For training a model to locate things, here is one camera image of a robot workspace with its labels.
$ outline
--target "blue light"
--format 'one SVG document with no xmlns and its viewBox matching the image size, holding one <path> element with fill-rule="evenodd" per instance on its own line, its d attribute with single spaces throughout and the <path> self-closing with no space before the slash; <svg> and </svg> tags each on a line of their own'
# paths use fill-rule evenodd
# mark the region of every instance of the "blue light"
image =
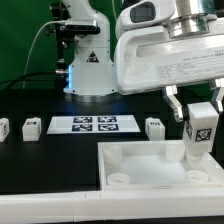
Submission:
<svg viewBox="0 0 224 224">
<path fill-rule="evenodd" d="M 68 89 L 72 89 L 72 66 L 69 66 L 69 69 L 68 69 Z"/>
</svg>

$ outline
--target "white plastic housing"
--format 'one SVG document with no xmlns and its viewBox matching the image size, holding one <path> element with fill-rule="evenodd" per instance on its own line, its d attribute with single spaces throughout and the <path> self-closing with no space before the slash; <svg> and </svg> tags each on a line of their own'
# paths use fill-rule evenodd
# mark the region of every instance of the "white plastic housing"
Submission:
<svg viewBox="0 0 224 224">
<path fill-rule="evenodd" d="M 131 10 L 141 4 L 150 2 L 155 7 L 156 17 L 152 21 L 134 23 L 131 20 Z M 145 27 L 159 24 L 161 22 L 169 20 L 175 13 L 174 0 L 144 0 L 139 3 L 128 7 L 120 14 L 116 23 L 116 36 L 119 39 L 125 32 L 129 30 L 136 30 Z"/>
<path fill-rule="evenodd" d="M 110 23 L 106 16 L 91 8 L 88 0 L 63 0 L 77 24 L 97 21 L 100 33 L 75 37 L 74 61 L 69 68 L 65 93 L 79 96 L 105 96 L 116 92 L 114 64 L 110 58 Z"/>
<path fill-rule="evenodd" d="M 118 91 L 126 95 L 223 77 L 224 19 L 209 27 L 208 34 L 175 40 L 162 26 L 126 32 L 115 52 Z"/>
</svg>

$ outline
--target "cable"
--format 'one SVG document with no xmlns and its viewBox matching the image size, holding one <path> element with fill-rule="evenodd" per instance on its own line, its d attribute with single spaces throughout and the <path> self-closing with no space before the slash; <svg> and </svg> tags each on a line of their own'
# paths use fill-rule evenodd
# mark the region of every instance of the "cable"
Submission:
<svg viewBox="0 0 224 224">
<path fill-rule="evenodd" d="M 116 13 L 116 8 L 115 8 L 115 2 L 114 2 L 114 0 L 112 0 L 112 8 L 113 8 L 113 13 L 114 13 L 115 21 L 117 21 L 117 13 Z"/>
<path fill-rule="evenodd" d="M 34 76 L 40 76 L 40 75 L 56 75 L 55 71 L 41 71 L 41 72 L 33 72 L 29 73 L 23 76 L 20 76 L 18 79 L 14 79 L 7 87 L 6 89 L 10 89 L 12 86 L 14 86 L 17 83 L 17 80 L 21 81 L 26 81 L 27 78 L 34 77 Z"/>
<path fill-rule="evenodd" d="M 0 82 L 0 85 L 3 85 L 5 83 L 9 83 L 9 82 L 23 82 L 24 79 L 11 79 L 11 80 L 5 80 L 5 81 L 2 81 Z M 26 79 L 27 82 L 54 82 L 55 80 L 54 79 Z"/>
<path fill-rule="evenodd" d="M 27 57 L 27 61 L 26 61 L 26 67 L 25 67 L 25 70 L 24 70 L 24 75 L 27 73 L 27 69 L 28 69 L 28 66 L 29 66 L 29 63 L 30 63 L 30 57 L 31 57 L 31 54 L 32 54 L 32 51 L 33 51 L 33 48 L 34 48 L 34 45 L 36 44 L 36 41 L 41 33 L 41 31 L 48 25 L 51 25 L 51 24 L 63 24 L 65 23 L 65 21 L 52 21 L 52 22 L 48 22 L 48 23 L 45 23 L 40 29 L 39 31 L 37 32 L 36 36 L 34 37 L 33 39 L 33 43 L 30 47 L 30 51 L 29 51 L 29 54 L 28 54 L 28 57 Z"/>
</svg>

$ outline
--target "warning label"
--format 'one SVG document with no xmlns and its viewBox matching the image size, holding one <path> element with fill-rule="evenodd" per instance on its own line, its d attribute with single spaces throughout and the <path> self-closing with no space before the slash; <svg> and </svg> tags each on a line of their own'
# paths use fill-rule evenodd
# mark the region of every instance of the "warning label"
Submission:
<svg viewBox="0 0 224 224">
<path fill-rule="evenodd" d="M 183 78 L 185 80 L 186 77 L 188 80 L 197 80 L 201 77 L 206 79 L 224 75 L 223 60 L 223 48 L 184 52 L 184 54 L 177 53 L 173 54 L 172 57 L 163 56 L 160 58 L 156 70 L 159 80 L 170 78 Z"/>
<path fill-rule="evenodd" d="M 90 56 L 86 62 L 99 63 L 99 60 L 94 51 L 92 51 L 92 53 L 90 54 Z"/>
</svg>

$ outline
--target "screw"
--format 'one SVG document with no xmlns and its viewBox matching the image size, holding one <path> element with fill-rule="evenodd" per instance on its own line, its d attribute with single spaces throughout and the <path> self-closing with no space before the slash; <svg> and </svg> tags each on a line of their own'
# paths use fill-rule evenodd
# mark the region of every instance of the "screw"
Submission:
<svg viewBox="0 0 224 224">
<path fill-rule="evenodd" d="M 65 30 L 65 26 L 60 26 L 59 28 L 61 31 L 64 31 Z"/>
<path fill-rule="evenodd" d="M 69 44 L 66 42 L 62 42 L 62 46 L 64 47 L 64 49 L 68 49 L 69 48 Z"/>
</svg>

